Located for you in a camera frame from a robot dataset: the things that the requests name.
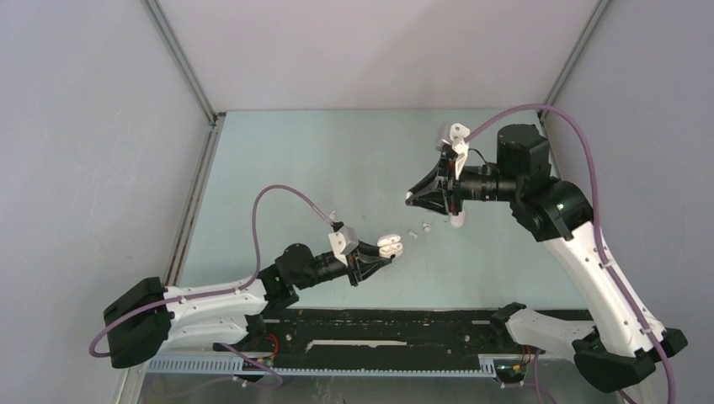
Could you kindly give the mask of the white case with black window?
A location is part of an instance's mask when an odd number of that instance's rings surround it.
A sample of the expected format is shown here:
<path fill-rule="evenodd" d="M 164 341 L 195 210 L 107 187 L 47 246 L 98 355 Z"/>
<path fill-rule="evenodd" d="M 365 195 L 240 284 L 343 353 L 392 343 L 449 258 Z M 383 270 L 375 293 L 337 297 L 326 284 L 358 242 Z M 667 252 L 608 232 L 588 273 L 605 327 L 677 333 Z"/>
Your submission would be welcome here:
<path fill-rule="evenodd" d="M 401 256 L 404 249 L 402 238 L 398 234 L 388 234 L 380 237 L 376 246 L 382 258 L 390 259 Z"/>

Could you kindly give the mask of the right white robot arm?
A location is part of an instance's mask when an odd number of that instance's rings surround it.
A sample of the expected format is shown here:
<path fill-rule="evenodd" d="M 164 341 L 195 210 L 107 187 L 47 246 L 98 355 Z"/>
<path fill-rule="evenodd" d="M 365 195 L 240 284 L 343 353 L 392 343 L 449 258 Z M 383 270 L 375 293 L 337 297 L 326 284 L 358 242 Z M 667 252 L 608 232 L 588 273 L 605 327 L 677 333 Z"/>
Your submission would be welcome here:
<path fill-rule="evenodd" d="M 446 131 L 437 145 L 439 160 L 408 190 L 406 204 L 457 223 L 468 200 L 507 203 L 516 221 L 562 264 L 590 314 L 589 321 L 566 321 L 511 303 L 490 320 L 497 350 L 543 349 L 611 393 L 644 381 L 657 363 L 686 347 L 685 335 L 647 310 L 597 238 L 594 211 L 581 189 L 551 175 L 549 142 L 534 125 L 501 128 L 495 161 L 481 166 L 467 164 L 465 135 L 459 124 Z"/>

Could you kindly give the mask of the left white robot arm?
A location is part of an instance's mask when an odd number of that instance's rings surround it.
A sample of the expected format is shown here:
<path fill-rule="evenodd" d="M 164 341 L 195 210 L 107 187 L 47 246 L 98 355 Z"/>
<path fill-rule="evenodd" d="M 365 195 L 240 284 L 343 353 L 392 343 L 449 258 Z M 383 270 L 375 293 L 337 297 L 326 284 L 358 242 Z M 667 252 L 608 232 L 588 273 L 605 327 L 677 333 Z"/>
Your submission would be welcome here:
<path fill-rule="evenodd" d="M 343 276 L 356 286 L 402 252 L 397 235 L 376 245 L 360 242 L 344 260 L 332 252 L 315 255 L 296 243 L 246 289 L 240 282 L 168 287 L 158 277 L 145 278 L 104 309 L 105 325 L 117 325 L 107 333 L 110 363 L 130 368 L 169 350 L 221 343 L 256 350 L 266 339 L 263 316 L 296 303 L 298 290 Z"/>

